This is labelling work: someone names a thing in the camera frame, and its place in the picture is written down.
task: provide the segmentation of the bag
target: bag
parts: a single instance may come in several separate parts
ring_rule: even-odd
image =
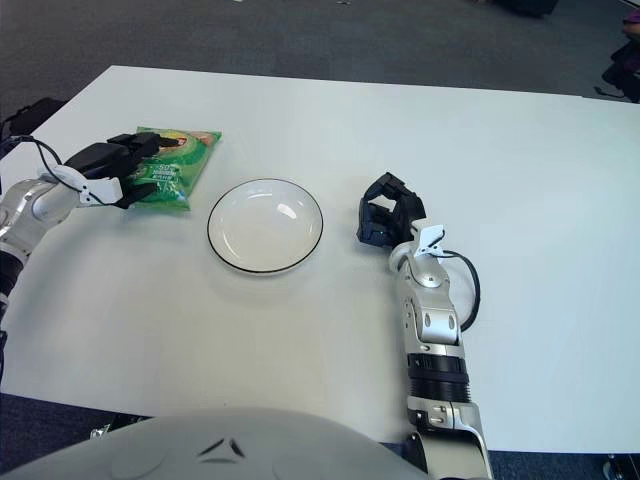
[[[177,147],[161,147],[154,156],[145,158],[136,172],[128,177],[132,185],[155,183],[157,186],[156,192],[136,205],[189,210],[188,197],[222,133],[147,127],[138,127],[137,132],[154,132],[176,139],[179,144]]]

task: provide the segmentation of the chip bag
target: chip bag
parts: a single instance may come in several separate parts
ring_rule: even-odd
[[[138,127],[138,133],[141,132],[154,132],[176,139],[178,146],[160,147],[158,153],[145,158],[128,177],[133,185],[155,183],[157,186],[154,193],[136,205],[189,210],[188,197],[222,133]]]

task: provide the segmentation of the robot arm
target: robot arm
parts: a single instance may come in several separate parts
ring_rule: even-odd
[[[393,211],[370,203],[380,195],[395,200]],[[417,429],[405,443],[407,457],[431,478],[492,478],[480,412],[469,394],[464,324],[449,298],[450,280],[441,265],[455,252],[442,249],[443,226],[429,225],[425,217],[420,199],[390,173],[360,202],[358,239],[393,247],[389,267],[407,355],[408,415]],[[472,274],[477,280],[475,269]],[[479,295],[477,284],[476,305],[466,325],[475,318]]]
[[[62,165],[53,150],[33,137],[9,140],[35,143],[44,170],[37,180],[13,185],[0,202],[0,320],[20,272],[44,234],[76,207],[128,208],[153,193],[155,184],[131,187],[123,180],[143,158],[176,142],[155,133],[119,135],[106,143],[90,145]],[[54,156],[57,165],[45,162],[42,147]]]

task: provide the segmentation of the black wire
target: black wire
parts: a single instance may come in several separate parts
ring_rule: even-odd
[[[34,137],[30,136],[30,135],[19,135],[19,136],[15,136],[15,137],[9,137],[9,138],[3,140],[2,142],[0,142],[0,147],[2,147],[5,143],[34,143],[36,145],[36,148],[38,149],[38,153],[40,153],[40,160],[42,160],[42,164],[44,165],[44,168],[47,169],[47,172],[49,172],[49,175],[51,175],[54,179],[56,179],[62,185],[64,185],[65,187],[67,187],[67,188],[69,188],[71,190],[73,190],[74,192],[78,192],[78,193],[82,193],[83,192],[83,190],[80,190],[80,189],[74,187],[73,185],[69,185],[64,180],[62,180],[60,177],[58,177],[55,173],[53,173],[53,170],[51,170],[51,167],[49,166],[49,164],[47,163],[47,160],[44,157],[44,153],[43,153],[42,149],[44,148],[47,152],[49,152],[58,165],[62,165],[62,161],[60,160],[60,157],[58,156],[56,151],[53,148],[51,148],[49,145],[44,143],[43,141],[40,141],[37,138],[34,138]],[[86,192],[86,193],[91,198],[93,198],[96,202],[98,202],[100,205],[103,205],[105,207],[109,206],[109,205],[113,205],[112,203],[103,202],[94,193],[91,193],[91,192]]]
[[[47,160],[44,158],[44,153],[42,152],[42,148],[40,148],[40,144],[39,143],[36,143],[36,148],[38,149],[38,152],[40,153],[40,159],[42,160],[42,164],[44,165],[44,168],[47,169],[47,172],[49,172],[49,175],[51,175],[53,178],[58,180],[58,182],[60,182],[65,187],[67,187],[67,188],[69,188],[71,190],[74,190],[74,191],[76,191],[78,193],[82,192],[82,190],[80,190],[79,188],[76,188],[73,185],[69,185],[64,180],[62,180],[60,177],[58,177],[55,173],[53,173],[53,170],[51,170],[51,167],[47,163]]]
[[[459,258],[462,260],[467,268],[469,269],[469,273],[471,273],[471,278],[473,280],[473,289],[475,291],[475,297],[473,299],[473,306],[471,307],[471,312],[469,312],[469,316],[467,319],[460,325],[460,330],[463,332],[468,330],[473,322],[476,321],[476,317],[478,316],[478,310],[480,310],[480,278],[478,277],[478,271],[476,267],[473,266],[471,260],[462,255],[461,253],[454,252],[453,250],[443,250],[445,255],[431,255],[436,258]]]
[[[442,235],[440,235],[438,238],[436,238],[433,242],[431,242],[428,247],[431,248],[433,247],[436,243],[440,242],[444,236],[446,235],[447,232],[444,231],[444,229],[442,229]]]

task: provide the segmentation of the black band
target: black band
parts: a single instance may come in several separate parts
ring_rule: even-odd
[[[411,396],[447,402],[470,402],[464,359],[444,355],[407,355]]]
[[[24,265],[10,253],[0,251],[0,293],[7,297],[18,281],[18,275],[22,272]]]

